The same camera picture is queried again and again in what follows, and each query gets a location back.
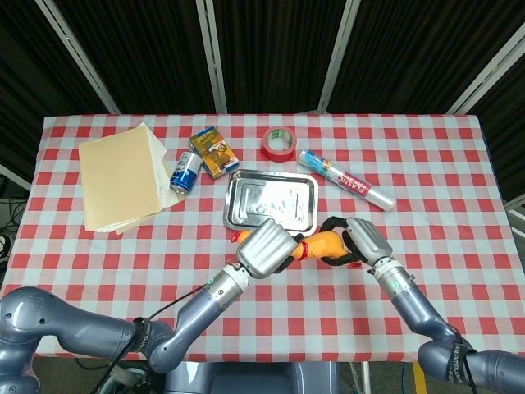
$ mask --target black curtain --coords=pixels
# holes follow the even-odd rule
[[[215,112],[194,0],[55,3],[122,112]]]
[[[480,118],[501,194],[525,193],[525,57],[472,108]]]
[[[523,0],[363,0],[328,112],[444,113],[524,21]]]
[[[33,0],[0,2],[0,163],[27,181],[43,118],[106,112]]]
[[[228,112],[319,104],[344,0],[215,0]]]

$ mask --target rubber chicken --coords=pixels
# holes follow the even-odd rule
[[[241,244],[251,233],[251,231],[239,231],[231,237],[231,242]],[[333,231],[324,231],[303,238],[291,255],[297,260],[320,259],[321,257],[338,259],[348,253],[349,251],[345,249],[345,244],[339,234]]]

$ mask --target silver tray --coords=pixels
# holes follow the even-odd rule
[[[292,236],[311,236],[317,227],[318,193],[317,181],[308,175],[237,170],[226,193],[224,224],[251,230],[273,218]]]

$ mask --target red and white checkered tablecloth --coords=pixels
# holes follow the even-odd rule
[[[318,222],[379,226],[436,309],[478,349],[525,352],[525,277],[475,117],[194,115],[48,117],[30,200],[2,292],[39,286],[100,314],[147,316],[235,257],[222,224],[228,176],[122,236],[84,229],[78,144],[144,121],[173,166],[188,138],[217,126],[247,169],[310,173],[259,152],[269,126],[397,197],[384,213],[314,174]],[[174,324],[177,308],[162,314]],[[364,268],[313,260],[252,286],[189,349],[189,360],[414,360],[412,334]],[[38,353],[64,355],[53,337]]]

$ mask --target tape roll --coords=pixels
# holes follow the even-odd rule
[[[285,150],[275,150],[270,147],[270,141],[274,139],[283,139],[288,148]],[[262,152],[273,162],[283,163],[294,157],[297,148],[297,136],[287,127],[277,126],[270,127],[262,136]]]

